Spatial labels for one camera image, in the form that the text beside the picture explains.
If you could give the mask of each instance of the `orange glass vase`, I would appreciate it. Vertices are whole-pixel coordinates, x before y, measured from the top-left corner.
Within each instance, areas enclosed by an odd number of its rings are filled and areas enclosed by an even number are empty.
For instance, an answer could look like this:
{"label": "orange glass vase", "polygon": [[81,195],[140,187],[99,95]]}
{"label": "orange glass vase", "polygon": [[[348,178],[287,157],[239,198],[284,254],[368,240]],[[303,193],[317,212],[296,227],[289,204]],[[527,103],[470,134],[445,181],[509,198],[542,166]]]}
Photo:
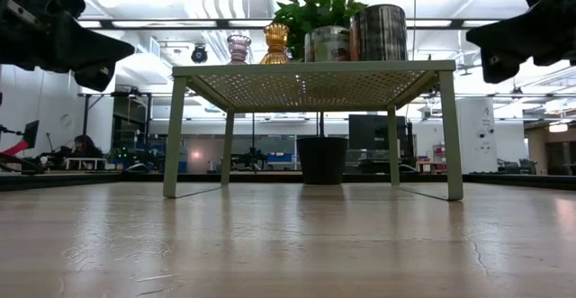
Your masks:
{"label": "orange glass vase", "polygon": [[288,32],[290,32],[290,29],[281,23],[270,23],[264,27],[268,53],[260,61],[260,64],[285,64],[290,62],[284,52],[288,42]]}

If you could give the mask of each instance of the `perforated tabletop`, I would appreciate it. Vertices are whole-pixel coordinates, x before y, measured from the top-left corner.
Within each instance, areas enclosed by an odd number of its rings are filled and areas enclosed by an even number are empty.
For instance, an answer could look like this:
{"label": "perforated tabletop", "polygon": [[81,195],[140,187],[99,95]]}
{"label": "perforated tabletop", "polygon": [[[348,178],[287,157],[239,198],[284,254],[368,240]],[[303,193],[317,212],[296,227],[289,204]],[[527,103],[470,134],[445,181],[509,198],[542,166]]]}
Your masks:
{"label": "perforated tabletop", "polygon": [[384,111],[434,88],[452,60],[175,67],[175,81],[235,113]]}

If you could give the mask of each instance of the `black plant pot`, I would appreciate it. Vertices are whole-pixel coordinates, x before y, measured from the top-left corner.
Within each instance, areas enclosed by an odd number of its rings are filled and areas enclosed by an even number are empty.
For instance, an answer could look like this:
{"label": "black plant pot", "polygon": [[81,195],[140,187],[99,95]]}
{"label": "black plant pot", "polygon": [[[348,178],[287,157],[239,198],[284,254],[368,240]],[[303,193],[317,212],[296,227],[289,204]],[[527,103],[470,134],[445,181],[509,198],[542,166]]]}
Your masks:
{"label": "black plant pot", "polygon": [[306,185],[340,185],[348,140],[316,137],[298,140],[298,156]]}

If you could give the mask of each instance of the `silver cylindrical container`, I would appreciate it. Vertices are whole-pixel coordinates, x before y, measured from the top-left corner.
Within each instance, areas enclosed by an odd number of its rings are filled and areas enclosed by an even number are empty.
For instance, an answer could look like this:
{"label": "silver cylindrical container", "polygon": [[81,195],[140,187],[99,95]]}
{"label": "silver cylindrical container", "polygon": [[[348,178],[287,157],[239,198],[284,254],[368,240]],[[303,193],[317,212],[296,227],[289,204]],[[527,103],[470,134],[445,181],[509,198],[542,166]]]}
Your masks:
{"label": "silver cylindrical container", "polygon": [[304,61],[350,60],[350,31],[340,26],[317,28],[306,34]]}
{"label": "silver cylindrical container", "polygon": [[407,60],[406,14],[396,5],[372,5],[350,24],[352,60]]}

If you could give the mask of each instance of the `red object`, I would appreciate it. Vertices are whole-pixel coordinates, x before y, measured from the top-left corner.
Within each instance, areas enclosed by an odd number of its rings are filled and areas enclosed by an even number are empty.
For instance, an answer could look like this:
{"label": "red object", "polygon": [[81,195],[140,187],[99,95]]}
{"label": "red object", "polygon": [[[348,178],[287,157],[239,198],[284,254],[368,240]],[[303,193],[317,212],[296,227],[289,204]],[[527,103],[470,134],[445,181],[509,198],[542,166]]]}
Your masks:
{"label": "red object", "polygon": [[28,143],[26,142],[26,140],[20,140],[20,142],[18,142],[16,145],[3,151],[2,153],[7,154],[7,155],[16,155],[27,148],[28,148]]}

